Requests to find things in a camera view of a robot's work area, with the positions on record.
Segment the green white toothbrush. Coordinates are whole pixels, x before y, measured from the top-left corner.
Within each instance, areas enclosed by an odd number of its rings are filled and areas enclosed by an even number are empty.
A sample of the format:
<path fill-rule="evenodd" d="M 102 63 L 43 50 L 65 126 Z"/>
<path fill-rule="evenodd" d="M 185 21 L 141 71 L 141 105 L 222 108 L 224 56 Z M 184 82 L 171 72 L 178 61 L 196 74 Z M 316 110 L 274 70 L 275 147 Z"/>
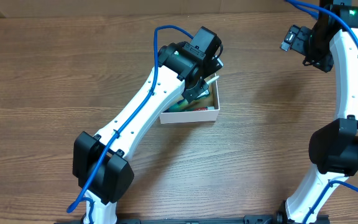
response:
<path fill-rule="evenodd" d="M 190 89 L 186 89 L 182 94 L 182 99 L 178 102 L 174 103 L 169 107 L 166 112 L 180 112 L 183 111 L 186 107 L 188 107 L 192 102 L 198 101 L 196 98 L 204 91 L 209 90 L 209 86 L 214 83 L 219 78 L 219 75 L 215 75 L 213 78 L 209 80 L 204 80 L 200 78 L 197 84 Z"/>

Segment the Colgate toothpaste tube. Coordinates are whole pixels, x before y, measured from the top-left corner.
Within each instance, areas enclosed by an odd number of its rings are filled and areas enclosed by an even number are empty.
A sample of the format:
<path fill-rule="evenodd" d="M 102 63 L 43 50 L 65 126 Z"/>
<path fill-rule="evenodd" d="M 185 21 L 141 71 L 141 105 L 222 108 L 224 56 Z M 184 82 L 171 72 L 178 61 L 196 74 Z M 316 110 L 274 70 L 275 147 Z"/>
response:
<path fill-rule="evenodd" d="M 209 111 L 209 110 L 215 110 L 214 106 L 204 106 L 204 107 L 191 109 L 191 111 Z"/>

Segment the green white soap pack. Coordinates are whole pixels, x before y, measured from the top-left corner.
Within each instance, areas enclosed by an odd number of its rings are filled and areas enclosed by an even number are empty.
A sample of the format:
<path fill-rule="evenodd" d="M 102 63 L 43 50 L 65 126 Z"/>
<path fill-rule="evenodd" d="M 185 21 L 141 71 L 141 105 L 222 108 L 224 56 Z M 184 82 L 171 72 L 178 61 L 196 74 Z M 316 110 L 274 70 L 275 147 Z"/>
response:
<path fill-rule="evenodd" d="M 209 90 L 206 90 L 204 92 L 202 92 L 197 98 L 196 100 L 200 100 L 200 99 L 203 99 L 203 98 L 207 98 L 210 96 L 210 91 Z"/>

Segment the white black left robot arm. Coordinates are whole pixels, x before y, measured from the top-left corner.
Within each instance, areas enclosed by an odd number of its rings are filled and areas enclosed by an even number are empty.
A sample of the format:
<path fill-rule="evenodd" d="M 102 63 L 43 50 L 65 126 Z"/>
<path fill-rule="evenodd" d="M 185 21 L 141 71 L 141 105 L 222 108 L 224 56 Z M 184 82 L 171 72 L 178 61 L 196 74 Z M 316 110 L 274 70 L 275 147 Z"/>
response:
<path fill-rule="evenodd" d="M 190 41 L 160 47 L 154 37 L 154 66 L 124 109 L 96 134 L 82 132 L 73 144 L 73 175 L 81 192 L 68 206 L 84 202 L 81 223 L 117 223 L 116 205 L 134 179 L 129 164 L 140 140 L 161 113 L 180 100 L 195 101 L 223 67 L 221 39 L 201 27 Z"/>

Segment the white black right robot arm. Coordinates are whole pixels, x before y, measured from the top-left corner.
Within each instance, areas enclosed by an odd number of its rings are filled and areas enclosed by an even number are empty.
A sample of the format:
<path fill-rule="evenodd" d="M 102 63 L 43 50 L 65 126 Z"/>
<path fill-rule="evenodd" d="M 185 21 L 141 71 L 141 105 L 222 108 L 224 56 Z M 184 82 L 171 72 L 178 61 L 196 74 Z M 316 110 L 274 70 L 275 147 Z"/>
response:
<path fill-rule="evenodd" d="M 316 20 L 312 28 L 291 26 L 282 50 L 304 57 L 303 65 L 336 74 L 333 120 L 309 142 L 311 166 L 295 193 L 273 216 L 273 223 L 328 223 L 319 211 L 340 185 L 358 171 L 358 7 L 350 1 L 293 1 Z"/>

